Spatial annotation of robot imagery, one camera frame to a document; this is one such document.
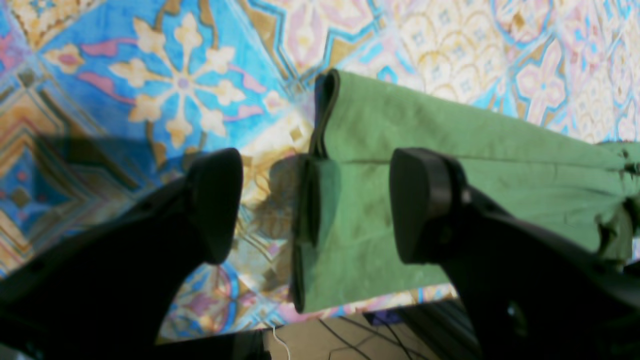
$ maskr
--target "white cable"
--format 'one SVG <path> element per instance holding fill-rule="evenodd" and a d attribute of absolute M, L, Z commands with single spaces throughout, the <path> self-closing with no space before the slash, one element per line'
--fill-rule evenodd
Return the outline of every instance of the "white cable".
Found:
<path fill-rule="evenodd" d="M 272 327 L 273 329 L 273 338 L 276 339 L 277 342 L 279 342 L 282 346 L 284 346 L 285 349 L 287 349 L 287 360 L 291 360 L 291 352 L 289 351 L 289 347 L 287 346 L 287 344 L 284 343 L 284 341 L 280 340 L 280 338 L 276 335 L 276 327 Z"/>

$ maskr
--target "colorful carpet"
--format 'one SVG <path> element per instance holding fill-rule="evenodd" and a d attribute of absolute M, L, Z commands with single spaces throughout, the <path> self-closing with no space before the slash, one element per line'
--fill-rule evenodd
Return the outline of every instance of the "colorful carpet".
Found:
<path fill-rule="evenodd" d="M 186 279 L 163 338 L 452 296 L 443 285 L 305 316 L 287 301 L 296 178 L 286 160 L 307 148 L 316 76 L 339 67 L 587 142 L 637 140 L 639 6 L 0 0 L 0 277 L 118 216 L 195 153 L 237 147 L 232 254 Z"/>

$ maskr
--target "cable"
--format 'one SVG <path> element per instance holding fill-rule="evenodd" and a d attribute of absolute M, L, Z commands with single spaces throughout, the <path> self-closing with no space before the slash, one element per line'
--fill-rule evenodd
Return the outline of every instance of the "cable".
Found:
<path fill-rule="evenodd" d="M 287 346 L 287 344 L 284 343 L 284 341 L 280 340 L 280 338 L 276 335 L 276 327 L 272 327 L 273 329 L 273 338 L 276 339 L 277 342 L 279 342 L 282 346 L 284 346 L 285 349 L 287 349 L 287 360 L 291 360 L 291 352 L 289 351 L 289 347 Z"/>
<path fill-rule="evenodd" d="M 357 343 L 356 345 L 354 345 L 354 347 L 359 348 L 360 345 L 364 345 L 364 343 L 366 343 L 367 341 L 373 339 L 376 337 L 376 334 L 371 334 L 369 336 L 367 336 L 366 338 L 364 338 L 361 342 Z M 338 352 L 338 351 L 343 351 L 343 350 L 350 350 L 350 347 L 339 347 L 339 348 L 335 348 L 331 351 L 329 351 L 329 358 L 327 360 L 331 360 L 331 356 L 333 355 L 334 352 Z"/>
<path fill-rule="evenodd" d="M 348 322 L 348 323 L 350 323 L 351 325 L 355 325 L 355 326 L 357 326 L 357 327 L 359 327 L 359 328 L 361 328 L 361 329 L 363 329 L 363 330 L 369 331 L 370 333 L 375 334 L 375 335 L 377 335 L 377 336 L 379 336 L 379 337 L 383 338 L 384 340 L 387 340 L 388 342 L 390 342 L 391 344 L 394 344 L 395 346 L 400 346 L 400 344 L 399 344 L 398 342 L 394 341 L 392 338 L 389 338 L 389 337 L 388 337 L 388 336 L 386 336 L 386 335 L 380 334 L 380 333 L 378 333 L 378 332 L 374 331 L 374 330 L 373 330 L 372 328 L 370 328 L 370 327 L 366 327 L 366 326 L 362 325 L 361 323 L 359 323 L 359 322 L 355 322 L 355 321 L 353 321 L 352 319 L 346 318 L 346 317 L 344 317 L 344 316 L 340 316 L 339 318 L 340 318 L 340 319 L 342 319 L 342 320 L 344 320 L 344 321 L 346 321 L 346 322 Z M 415 350 L 412 350 L 412 349 L 410 349 L 410 348 L 408 348 L 407 350 L 408 350 L 409 352 L 411 352 L 413 355 L 415 355 L 415 356 L 417 356 L 417 357 L 419 357 L 419 358 L 421 358 L 421 359 L 423 359 L 423 360 L 429 360 L 429 358 L 428 358 L 428 357 L 426 357 L 426 356 L 424 356 L 424 355 L 420 354 L 419 352 L 417 352 L 417 351 L 415 351 Z"/>
<path fill-rule="evenodd" d="M 362 350 L 360 350 L 359 348 L 356 348 L 355 346 L 353 346 L 352 344 L 347 342 L 345 339 L 343 339 L 342 336 L 338 335 L 335 331 L 333 331 L 333 329 L 331 327 L 329 327 L 329 325 L 325 324 L 324 321 L 322 321 L 322 319 L 318 319 L 318 321 L 322 324 L 322 326 L 324 326 L 327 330 L 329 330 L 330 333 L 332 333 L 338 340 L 342 341 L 350 349 L 355 350 L 356 352 L 358 352 L 358 354 L 360 354 L 366 360 L 371 360 L 371 358 L 369 356 L 367 356 L 367 354 L 363 353 Z"/>
<path fill-rule="evenodd" d="M 394 338 L 396 338 L 396 340 L 398 341 L 398 345 L 404 350 L 404 353 L 406 354 L 407 358 L 409 360 L 413 360 L 413 358 L 411 357 L 411 354 L 409 354 L 409 350 L 407 350 L 406 346 L 402 343 L 402 341 L 400 341 L 400 338 L 398 338 L 398 335 L 396 334 L 396 332 L 393 329 L 391 329 L 391 325 L 389 325 L 386 321 L 379 318 L 378 315 L 375 315 L 375 317 L 376 319 L 378 319 L 379 322 L 381 322 L 384 326 L 386 326 L 387 329 L 389 329 L 389 331 L 391 332 L 391 335 L 393 335 Z"/>

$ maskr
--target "black wire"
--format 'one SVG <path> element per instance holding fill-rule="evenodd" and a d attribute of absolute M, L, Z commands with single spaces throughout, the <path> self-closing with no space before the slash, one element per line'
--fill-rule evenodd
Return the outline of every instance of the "black wire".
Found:
<path fill-rule="evenodd" d="M 342 320 L 344 320 L 344 321 L 346 321 L 346 322 L 348 322 L 348 323 L 350 323 L 350 324 L 352 324 L 352 325 L 355 325 L 355 326 L 357 326 L 357 327 L 359 327 L 359 328 L 362 328 L 363 330 L 369 331 L 369 332 L 371 332 L 372 334 L 375 334 L 375 335 L 377 335 L 377 336 L 379 336 L 379 337 L 383 338 L 384 340 L 387 340 L 387 341 L 388 341 L 388 342 L 390 342 L 391 344 L 394 344 L 394 345 L 396 345 L 396 346 L 401 346 L 401 344 L 400 344 L 400 343 L 398 343 L 398 342 L 394 341 L 392 338 L 389 338 L 389 337 L 388 337 L 388 336 L 386 336 L 386 335 L 380 334 L 380 333 L 378 333 L 378 332 L 374 331 L 372 328 L 370 328 L 370 327 L 366 327 L 366 326 L 362 325 L 362 324 L 361 324 L 361 323 L 359 323 L 359 322 L 353 321 L 352 319 L 346 318 L 346 317 L 344 317 L 344 316 L 340 316 L 340 319 L 342 319 Z M 428 357 L 426 357 L 426 356 L 424 356 L 424 355 L 420 354 L 419 352 L 417 352 L 417 351 L 415 351 L 415 350 L 412 350 L 412 349 L 410 349 L 410 348 L 408 348 L 407 350 L 408 350 L 409 352 L 413 353 L 414 355 L 416 355 L 417 357 L 421 358 L 421 359 L 429 360 L 429 358 L 428 358 Z"/>
<path fill-rule="evenodd" d="M 398 338 L 398 335 L 396 334 L 396 332 L 393 329 L 391 329 L 391 326 L 386 321 L 379 318 L 378 315 L 376 315 L 376 319 L 378 319 L 378 321 L 380 321 L 384 326 L 387 327 L 387 329 L 389 329 L 389 331 L 391 332 L 391 335 L 393 335 L 394 338 L 396 338 L 396 340 L 398 341 L 398 345 L 404 350 L 404 353 L 409 358 L 409 360 L 413 360 L 413 358 L 411 357 L 411 354 L 409 354 L 409 350 L 406 349 L 406 346 L 402 343 L 402 341 L 400 341 L 400 338 Z"/>
<path fill-rule="evenodd" d="M 364 338 L 361 342 L 357 343 L 356 345 L 354 345 L 354 347 L 360 347 L 360 345 L 364 345 L 364 343 L 366 343 L 367 341 L 373 339 L 376 337 L 376 334 L 371 334 L 368 337 Z M 331 356 L 333 355 L 334 352 L 338 352 L 338 351 L 343 351 L 343 350 L 349 350 L 351 349 L 350 347 L 339 347 L 339 348 L 335 348 L 331 351 L 329 351 L 329 358 L 327 360 L 331 360 Z"/>
<path fill-rule="evenodd" d="M 320 324 L 322 324 L 322 326 L 324 326 L 327 330 L 329 330 L 330 333 L 332 333 L 338 340 L 342 341 L 345 345 L 347 345 L 350 349 L 355 350 L 356 352 L 358 352 L 358 354 L 360 354 L 362 357 L 364 357 L 366 360 L 371 360 L 371 358 L 369 356 L 367 356 L 367 354 L 363 353 L 359 348 L 356 348 L 355 346 L 353 346 L 352 344 L 350 344 L 348 341 L 346 341 L 345 339 L 342 338 L 342 336 L 338 335 L 335 331 L 333 331 L 333 329 L 331 327 L 329 327 L 329 325 L 325 324 L 324 321 L 322 321 L 322 319 L 318 319 L 318 321 L 320 321 Z"/>

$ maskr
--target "green cloth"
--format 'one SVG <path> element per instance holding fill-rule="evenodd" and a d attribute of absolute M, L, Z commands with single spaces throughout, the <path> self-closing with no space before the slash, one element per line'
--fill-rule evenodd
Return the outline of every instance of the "green cloth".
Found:
<path fill-rule="evenodd" d="M 514 216 L 604 258 L 631 256 L 634 226 L 623 203 L 640 192 L 625 171 L 640 161 L 636 143 L 590 145 L 337 70 L 316 111 L 294 239 L 299 312 L 448 282 L 439 266 L 404 265 L 397 255 L 388 177 L 398 147 L 454 156 L 469 183 Z"/>

